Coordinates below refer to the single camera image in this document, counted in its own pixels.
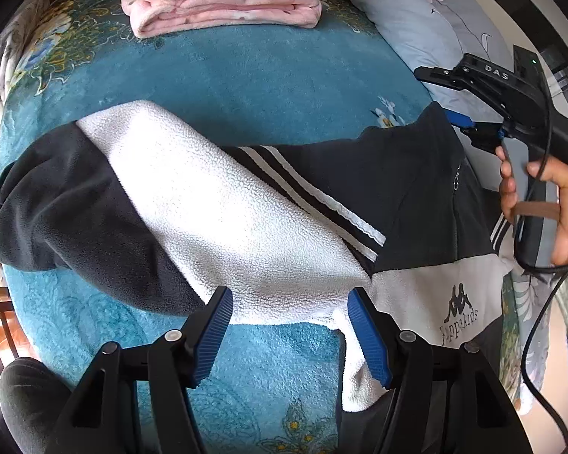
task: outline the teal blanket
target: teal blanket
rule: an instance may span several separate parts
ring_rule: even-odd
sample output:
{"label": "teal blanket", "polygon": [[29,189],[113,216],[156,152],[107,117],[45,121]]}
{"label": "teal blanket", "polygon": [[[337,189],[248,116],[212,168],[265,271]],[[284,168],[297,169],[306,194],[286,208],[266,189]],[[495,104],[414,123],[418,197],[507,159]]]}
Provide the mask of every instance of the teal blanket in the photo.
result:
{"label": "teal blanket", "polygon": [[[16,72],[0,171],[50,129],[135,99],[169,109],[218,145],[354,138],[371,124],[414,121],[431,102],[427,90],[347,0],[323,5],[312,30],[229,26],[139,41],[119,0],[56,1]],[[144,344],[183,322],[123,305],[71,271],[5,274],[26,334],[70,384],[105,341]],[[337,442],[338,386],[339,339],[330,330],[230,326],[190,398],[210,452],[325,454]],[[150,423],[146,387],[140,409]]]}

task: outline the black logo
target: black logo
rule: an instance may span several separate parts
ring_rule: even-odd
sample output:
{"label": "black logo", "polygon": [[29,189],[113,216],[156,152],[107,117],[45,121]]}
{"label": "black logo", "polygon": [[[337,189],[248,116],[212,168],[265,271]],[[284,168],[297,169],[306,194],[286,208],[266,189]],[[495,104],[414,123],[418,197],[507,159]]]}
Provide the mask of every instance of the black logo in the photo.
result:
{"label": "black logo", "polygon": [[466,327],[477,321],[477,309],[471,305],[470,298],[465,293],[462,283],[459,283],[459,293],[457,286],[453,285],[453,296],[448,302],[448,316],[444,319],[444,326],[440,326],[442,333],[442,346],[446,342],[452,343],[453,339],[458,339],[459,333]]}
{"label": "black logo", "polygon": [[470,309],[473,309],[469,297],[467,297],[467,294],[465,294],[465,291],[463,290],[463,284],[459,283],[458,295],[457,286],[453,285],[453,296],[448,304],[448,317],[444,319],[444,322],[447,323],[450,320],[450,314],[452,314],[453,317],[456,317],[457,313],[462,314],[465,310],[465,304],[470,306]]}

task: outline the jacket zipper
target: jacket zipper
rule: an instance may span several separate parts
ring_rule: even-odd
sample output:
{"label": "jacket zipper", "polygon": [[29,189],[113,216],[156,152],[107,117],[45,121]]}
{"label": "jacket zipper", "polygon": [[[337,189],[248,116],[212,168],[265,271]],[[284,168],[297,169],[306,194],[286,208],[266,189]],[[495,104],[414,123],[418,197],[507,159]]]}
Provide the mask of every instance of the jacket zipper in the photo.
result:
{"label": "jacket zipper", "polygon": [[454,175],[453,180],[453,244],[454,244],[454,260],[457,261],[459,258],[459,231],[458,231],[458,224],[459,218],[457,215],[457,206],[456,206],[456,194],[457,190],[459,189],[460,184],[460,174],[461,174],[461,167],[463,166],[463,162],[459,164],[457,167],[457,172]]}

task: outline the screw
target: screw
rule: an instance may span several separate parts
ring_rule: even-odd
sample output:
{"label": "screw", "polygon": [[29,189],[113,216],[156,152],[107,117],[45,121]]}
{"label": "screw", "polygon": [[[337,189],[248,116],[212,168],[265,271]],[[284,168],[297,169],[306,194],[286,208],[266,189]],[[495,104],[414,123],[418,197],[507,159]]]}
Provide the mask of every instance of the screw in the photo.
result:
{"label": "screw", "polygon": [[412,331],[404,330],[400,333],[400,339],[406,343],[412,343],[417,339],[417,336]]}
{"label": "screw", "polygon": [[181,336],[183,336],[183,333],[178,329],[171,329],[164,335],[164,339],[166,339],[167,341],[177,341],[181,338]]}
{"label": "screw", "polygon": [[108,341],[101,347],[101,353],[112,354],[118,349],[118,344],[115,341]]}
{"label": "screw", "polygon": [[468,341],[467,343],[465,343],[464,347],[467,353],[477,353],[478,351],[480,351],[480,347],[473,341]]}

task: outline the hand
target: hand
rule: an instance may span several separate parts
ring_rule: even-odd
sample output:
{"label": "hand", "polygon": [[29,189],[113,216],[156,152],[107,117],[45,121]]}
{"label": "hand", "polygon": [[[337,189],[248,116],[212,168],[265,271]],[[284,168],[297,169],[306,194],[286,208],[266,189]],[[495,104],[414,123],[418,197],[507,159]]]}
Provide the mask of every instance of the hand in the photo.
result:
{"label": "hand", "polygon": [[[511,164],[506,160],[503,147],[497,147],[497,157],[503,161],[501,164],[501,185],[498,192],[501,195],[501,210],[510,223],[513,223],[511,209],[518,201],[515,192],[515,180],[511,177]],[[528,162],[526,170],[532,177],[536,177],[541,162]],[[568,264],[568,165],[555,157],[549,157],[547,165],[541,176],[543,181],[551,181],[560,188],[560,221],[557,225],[556,242],[551,254],[554,265]]]}

